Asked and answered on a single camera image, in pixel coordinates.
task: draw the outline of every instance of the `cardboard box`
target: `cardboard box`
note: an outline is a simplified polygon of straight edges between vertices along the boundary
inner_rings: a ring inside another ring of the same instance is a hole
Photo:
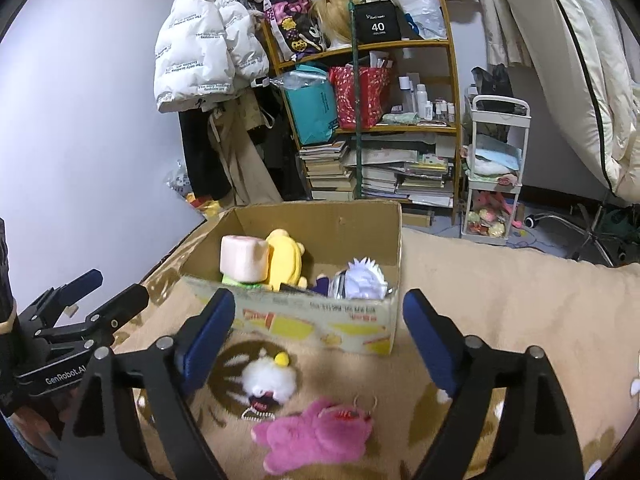
[[[305,246],[302,275],[333,277],[354,258],[375,260],[393,293],[382,301],[334,300],[220,283],[225,235],[266,238],[285,229]],[[389,354],[398,318],[401,209],[396,202],[289,202],[229,211],[193,250],[180,273],[204,303],[224,286],[236,299],[234,328],[348,352]]]

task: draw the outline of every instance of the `wooden bookshelf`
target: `wooden bookshelf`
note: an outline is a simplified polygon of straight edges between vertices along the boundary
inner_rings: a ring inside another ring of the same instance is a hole
[[[372,128],[363,128],[363,134],[380,134],[383,137],[385,134],[398,134],[403,132],[423,132],[423,133],[436,133],[436,134],[449,134],[456,136],[456,156],[454,158],[454,194],[453,194],[453,211],[451,213],[451,220],[455,222],[458,212],[458,202],[460,198],[460,181],[462,177],[462,159],[460,157],[460,145],[462,143],[462,124],[460,114],[460,86],[458,84],[458,67],[456,64],[456,52],[453,44],[453,35],[451,33],[451,22],[449,19],[449,9],[447,9],[446,0],[440,0],[440,7],[442,8],[442,14],[444,17],[445,28],[447,31],[446,40],[403,40],[403,41],[389,41],[386,43],[371,43],[358,46],[360,52],[368,52],[369,50],[393,50],[398,48],[444,48],[447,52],[447,64],[449,74],[446,76],[431,76],[421,79],[421,82],[428,85],[445,85],[451,88],[452,101],[456,104],[456,120],[448,126],[430,126],[430,125],[382,125],[379,124]],[[283,72],[295,69],[298,63],[304,63],[314,60],[329,61],[332,57],[337,56],[350,56],[351,47],[338,48],[335,50],[328,50],[320,54],[313,54],[311,56],[305,56],[302,59],[293,62],[291,60],[283,60],[280,55],[280,51],[276,44],[276,41],[271,33],[271,28],[268,23],[264,23],[263,26],[264,35],[266,38],[268,53],[271,61],[271,65],[276,75],[281,75]],[[289,117],[289,123],[293,132],[294,141],[298,149],[300,149],[300,140],[298,138],[298,132],[296,131],[296,125],[293,120],[289,102],[283,92],[283,100]],[[336,134],[354,134],[353,130],[344,130],[339,128],[336,130]],[[409,200],[398,199],[399,203],[412,204]]]
[[[439,46],[442,48],[448,48],[450,45],[449,40],[403,40],[403,41],[387,41],[386,43],[369,43],[366,45],[359,45],[359,52],[368,52],[369,50],[393,50],[395,48],[414,48],[422,46]],[[305,56],[300,61],[282,61],[278,56],[278,68],[283,72],[295,68],[297,63],[307,61],[317,61],[320,59],[327,59],[333,56],[351,55],[351,47],[346,46],[343,48],[336,48],[334,50],[327,50],[320,54],[312,54],[311,56]]]
[[[396,135],[405,132],[412,133],[434,133],[434,134],[447,134],[457,135],[458,131],[455,126],[431,126],[427,124],[377,124],[372,128],[363,128],[363,134],[387,134]],[[354,134],[355,130],[345,130],[344,128],[338,128],[335,131],[336,134]]]

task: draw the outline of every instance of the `white wall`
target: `white wall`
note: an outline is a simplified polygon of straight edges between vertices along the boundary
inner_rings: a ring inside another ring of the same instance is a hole
[[[153,95],[171,4],[28,0],[0,43],[0,217],[21,307],[95,267],[84,317],[201,221],[164,184],[183,157]]]
[[[451,0],[449,14],[463,92],[474,82],[471,69],[476,66],[486,69],[487,64],[480,3],[478,0]],[[586,168],[553,122],[535,70],[511,67],[509,74],[514,97],[531,106],[524,184],[602,199],[606,188]]]

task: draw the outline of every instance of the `green pole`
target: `green pole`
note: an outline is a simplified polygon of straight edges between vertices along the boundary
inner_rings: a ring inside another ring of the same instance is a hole
[[[358,65],[358,40],[356,38],[356,17],[353,0],[349,0],[351,17],[351,53],[353,56],[354,106],[356,113],[356,198],[362,198],[362,120],[360,117],[360,67]]]

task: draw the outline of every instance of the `fuzzy rug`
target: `fuzzy rug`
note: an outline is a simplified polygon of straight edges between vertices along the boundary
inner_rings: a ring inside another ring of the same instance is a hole
[[[184,246],[193,245],[196,238]],[[146,348],[201,311],[202,303],[175,270],[185,251],[179,249],[147,280],[155,303],[118,332],[117,352]],[[574,416],[585,471],[610,455],[638,409],[629,387],[638,376],[640,266],[606,269],[539,251],[482,246],[405,229],[401,273],[402,292],[421,288],[463,334],[475,333],[494,348],[519,352],[531,344],[545,348]],[[194,420],[229,479],[411,478],[450,400],[431,383],[399,320],[389,356],[319,350],[233,332],[207,387],[191,402]],[[298,373],[298,392],[278,416],[301,412],[321,396],[346,404],[356,395],[363,404],[377,398],[374,431],[362,460],[303,467],[279,477],[264,472],[267,450],[251,440],[254,423],[240,419],[246,405],[235,379],[261,349],[272,356],[286,350]],[[503,391],[494,391],[468,476],[486,464],[503,398]],[[144,417],[142,426],[155,468],[171,477],[158,436]]]

